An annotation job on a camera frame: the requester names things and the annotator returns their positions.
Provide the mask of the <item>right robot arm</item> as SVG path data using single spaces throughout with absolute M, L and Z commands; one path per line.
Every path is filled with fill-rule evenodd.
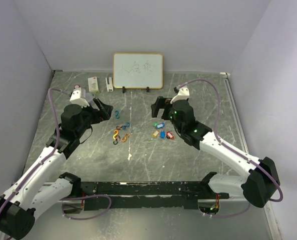
M 263 208 L 280 190 L 278 171 L 271 158 L 252 156 L 223 140 L 213 129 L 196 120 L 188 100 L 172 102 L 170 98 L 158 96 L 150 107 L 153 118 L 163 110 L 161 118 L 171 122 L 186 144 L 216 157 L 238 173 L 238 176 L 214 174 L 200 187 L 204 198 L 228 193 L 243 196 L 251 205 Z

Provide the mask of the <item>yellow tag key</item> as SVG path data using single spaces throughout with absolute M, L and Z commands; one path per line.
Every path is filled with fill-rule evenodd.
M 156 138 L 159 134 L 160 134 L 160 132 L 158 130 L 155 130 L 154 133 L 152 134 L 152 136 L 154 138 Z

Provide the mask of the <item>gold S carabiner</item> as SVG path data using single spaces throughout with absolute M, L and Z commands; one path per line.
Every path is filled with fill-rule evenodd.
M 121 139 L 121 141 L 124 143 L 124 142 L 127 141 L 127 139 L 128 139 L 129 137 L 130 137 L 130 134 L 127 133 L 127 134 L 124 135 L 124 137 Z

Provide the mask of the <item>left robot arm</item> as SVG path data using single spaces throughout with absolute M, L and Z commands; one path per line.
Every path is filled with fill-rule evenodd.
M 55 118 L 55 130 L 36 160 L 23 175 L 0 195 L 0 240 L 22 240 L 38 217 L 59 200 L 81 196 L 81 178 L 65 172 L 44 187 L 57 170 L 81 145 L 81 137 L 93 125 L 111 118 L 113 106 L 98 98 L 86 105 L 69 104 Z

